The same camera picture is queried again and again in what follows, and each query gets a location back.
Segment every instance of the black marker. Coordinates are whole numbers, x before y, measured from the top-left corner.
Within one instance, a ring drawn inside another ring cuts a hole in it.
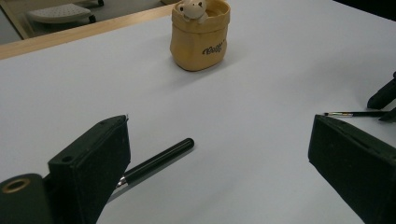
[[[117,188],[124,184],[128,184],[128,187],[134,187],[140,184],[142,181],[160,172],[163,168],[192,152],[193,146],[194,141],[191,138],[186,138],[176,145],[169,147],[162,153],[127,171],[121,178]]]

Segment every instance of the floor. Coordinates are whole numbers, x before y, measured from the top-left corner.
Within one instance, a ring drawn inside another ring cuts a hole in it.
[[[76,5],[88,8],[96,17],[96,21],[106,21],[120,16],[129,15],[139,11],[162,7],[164,3],[160,0],[104,0],[105,5],[99,7],[96,1],[82,2]],[[21,40],[13,30],[5,16],[0,16],[0,44],[6,44]],[[62,30],[90,24],[89,20],[81,20],[64,24],[44,24],[32,21],[32,26],[37,35],[46,35]]]

